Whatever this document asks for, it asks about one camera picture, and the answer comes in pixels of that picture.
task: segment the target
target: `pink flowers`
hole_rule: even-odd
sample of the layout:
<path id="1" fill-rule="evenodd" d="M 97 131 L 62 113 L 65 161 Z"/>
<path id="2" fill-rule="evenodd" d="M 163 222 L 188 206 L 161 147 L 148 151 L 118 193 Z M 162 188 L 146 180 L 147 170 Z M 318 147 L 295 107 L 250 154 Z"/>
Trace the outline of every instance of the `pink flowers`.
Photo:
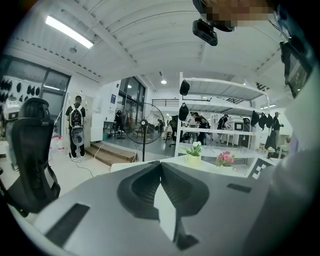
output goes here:
<path id="1" fill-rule="evenodd" d="M 232 166 L 232 163 L 234 162 L 235 155 L 230 156 L 230 151 L 225 151 L 221 153 L 216 158 L 216 165 L 217 166 Z"/>

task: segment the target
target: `ceiling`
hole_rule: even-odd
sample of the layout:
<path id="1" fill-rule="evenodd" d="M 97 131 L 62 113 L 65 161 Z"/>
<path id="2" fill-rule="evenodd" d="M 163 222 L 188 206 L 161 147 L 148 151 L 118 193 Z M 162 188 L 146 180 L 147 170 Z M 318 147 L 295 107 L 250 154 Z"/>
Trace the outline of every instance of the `ceiling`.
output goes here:
<path id="1" fill-rule="evenodd" d="M 45 24 L 52 15 L 94 43 L 87 49 Z M 280 32 L 268 21 L 216 30 L 210 46 L 192 32 L 199 19 L 192 0 L 46 0 L 33 8 L 12 35 L 8 49 L 26 51 L 68 67 L 100 83 L 147 75 L 159 88 L 161 71 L 179 84 L 179 72 L 230 80 L 251 77 L 283 91 Z"/>

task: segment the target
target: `potted plant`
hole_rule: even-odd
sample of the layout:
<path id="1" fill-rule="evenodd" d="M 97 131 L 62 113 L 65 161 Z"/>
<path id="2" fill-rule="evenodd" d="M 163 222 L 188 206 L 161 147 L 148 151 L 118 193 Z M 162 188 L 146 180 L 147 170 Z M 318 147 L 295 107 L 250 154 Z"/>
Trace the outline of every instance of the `potted plant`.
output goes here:
<path id="1" fill-rule="evenodd" d="M 186 159 L 191 166 L 196 167 L 201 164 L 200 153 L 202 147 L 200 141 L 192 143 L 190 149 L 184 147 L 183 150 L 187 153 Z"/>
<path id="2" fill-rule="evenodd" d="M 229 151 L 225 151 L 221 153 L 215 160 L 215 165 L 217 167 L 222 168 L 223 170 L 230 170 L 232 171 L 233 169 L 233 163 L 235 161 L 235 155 L 230 156 Z"/>

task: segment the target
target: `black mesh chair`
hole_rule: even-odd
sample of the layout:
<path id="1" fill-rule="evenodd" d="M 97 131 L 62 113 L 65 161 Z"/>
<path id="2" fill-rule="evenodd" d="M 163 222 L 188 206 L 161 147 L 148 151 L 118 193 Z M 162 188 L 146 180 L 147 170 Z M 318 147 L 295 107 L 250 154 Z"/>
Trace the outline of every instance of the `black mesh chair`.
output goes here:
<path id="1" fill-rule="evenodd" d="M 4 190 L 4 197 L 23 216 L 40 212 L 60 194 L 57 177 L 48 164 L 54 129 L 48 107 L 48 102 L 41 98 L 28 99 L 12 127 L 12 144 L 20 177 Z M 46 169 L 53 182 L 51 186 Z"/>
<path id="2" fill-rule="evenodd" d="M 178 122 L 171 120 L 169 122 L 169 125 L 172 128 L 172 134 L 171 134 L 171 138 L 174 141 L 174 143 L 170 144 L 169 147 L 171 147 L 172 145 L 176 145 L 176 141 L 177 141 L 177 136 L 175 135 L 175 133 L 178 131 Z"/>

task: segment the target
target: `fluorescent light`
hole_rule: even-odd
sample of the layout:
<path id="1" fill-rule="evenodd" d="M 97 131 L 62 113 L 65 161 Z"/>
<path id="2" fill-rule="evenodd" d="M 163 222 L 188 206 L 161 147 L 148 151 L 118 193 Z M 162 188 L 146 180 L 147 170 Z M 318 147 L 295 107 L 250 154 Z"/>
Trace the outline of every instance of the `fluorescent light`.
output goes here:
<path id="1" fill-rule="evenodd" d="M 54 89 L 54 90 L 60 91 L 60 89 L 58 89 L 58 88 L 51 87 L 51 86 L 47 86 L 47 85 L 44 85 L 43 87 L 46 87 L 46 88 L 50 88 L 50 89 Z"/>
<path id="2" fill-rule="evenodd" d="M 276 106 L 276 104 L 271 104 L 269 107 L 272 108 L 274 106 Z M 264 109 L 267 109 L 267 108 L 268 108 L 268 106 L 260 107 L 261 110 L 264 110 Z"/>
<path id="3" fill-rule="evenodd" d="M 62 33 L 66 34 L 67 36 L 73 38 L 80 44 L 84 45 L 88 49 L 90 49 L 94 44 L 84 38 L 82 35 L 71 29 L 70 27 L 66 26 L 65 24 L 61 23 L 60 21 L 56 20 L 55 18 L 48 16 L 46 17 L 45 23 L 49 26 L 61 31 Z"/>

